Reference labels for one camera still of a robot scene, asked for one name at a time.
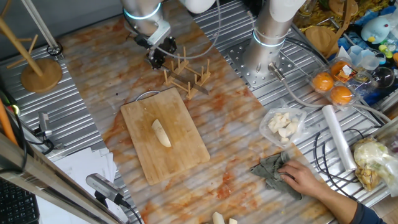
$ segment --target rag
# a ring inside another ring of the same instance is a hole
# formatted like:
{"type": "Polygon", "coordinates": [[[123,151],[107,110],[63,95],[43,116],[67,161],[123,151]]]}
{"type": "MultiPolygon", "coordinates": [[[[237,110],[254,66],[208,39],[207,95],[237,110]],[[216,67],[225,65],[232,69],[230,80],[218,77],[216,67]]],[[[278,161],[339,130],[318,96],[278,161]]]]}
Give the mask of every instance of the rag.
{"type": "Polygon", "coordinates": [[[261,159],[259,165],[250,168],[250,172],[266,179],[266,189],[273,189],[282,193],[288,193],[294,199],[301,200],[303,198],[302,194],[295,191],[289,184],[286,184],[286,182],[280,178],[281,174],[289,174],[278,173],[278,169],[280,169],[285,162],[289,160],[290,157],[287,152],[282,151],[280,154],[261,159]]]}

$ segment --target sleeve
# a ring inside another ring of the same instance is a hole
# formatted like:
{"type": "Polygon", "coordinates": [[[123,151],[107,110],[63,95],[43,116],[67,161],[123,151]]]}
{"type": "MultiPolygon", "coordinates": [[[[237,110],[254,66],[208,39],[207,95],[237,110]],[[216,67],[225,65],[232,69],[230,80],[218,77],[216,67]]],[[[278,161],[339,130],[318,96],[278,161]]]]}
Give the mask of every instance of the sleeve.
{"type": "Polygon", "coordinates": [[[351,224],[386,224],[379,216],[366,207],[365,205],[359,203],[356,209],[355,216],[351,224]]]}

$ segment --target human hand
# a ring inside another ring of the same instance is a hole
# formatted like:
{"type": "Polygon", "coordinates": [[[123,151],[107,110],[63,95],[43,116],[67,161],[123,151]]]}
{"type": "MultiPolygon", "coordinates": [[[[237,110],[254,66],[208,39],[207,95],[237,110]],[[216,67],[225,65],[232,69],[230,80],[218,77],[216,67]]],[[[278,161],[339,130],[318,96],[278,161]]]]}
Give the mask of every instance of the human hand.
{"type": "Polygon", "coordinates": [[[278,172],[286,172],[294,177],[293,179],[285,174],[280,176],[287,184],[301,194],[317,198],[330,190],[326,184],[319,182],[311,170],[301,162],[288,161],[278,172]]]}

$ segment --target keyboard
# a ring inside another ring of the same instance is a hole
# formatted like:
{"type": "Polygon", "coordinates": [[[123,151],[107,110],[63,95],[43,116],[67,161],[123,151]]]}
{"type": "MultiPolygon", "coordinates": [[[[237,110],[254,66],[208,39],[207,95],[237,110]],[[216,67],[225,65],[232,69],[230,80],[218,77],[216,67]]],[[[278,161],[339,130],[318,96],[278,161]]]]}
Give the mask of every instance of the keyboard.
{"type": "Polygon", "coordinates": [[[0,178],[0,224],[39,223],[36,196],[0,178]]]}

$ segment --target bag of food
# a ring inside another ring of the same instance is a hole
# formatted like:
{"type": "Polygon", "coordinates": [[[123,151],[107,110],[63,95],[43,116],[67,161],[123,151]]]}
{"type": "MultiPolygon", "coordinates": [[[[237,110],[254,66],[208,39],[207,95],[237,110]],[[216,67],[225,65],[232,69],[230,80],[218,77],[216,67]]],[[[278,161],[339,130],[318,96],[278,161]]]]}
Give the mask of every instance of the bag of food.
{"type": "Polygon", "coordinates": [[[354,159],[359,167],[355,174],[365,189],[371,190],[378,184],[377,174],[387,184],[391,196],[398,196],[398,159],[390,156],[385,145],[371,138],[362,139],[354,145],[354,159]]]}

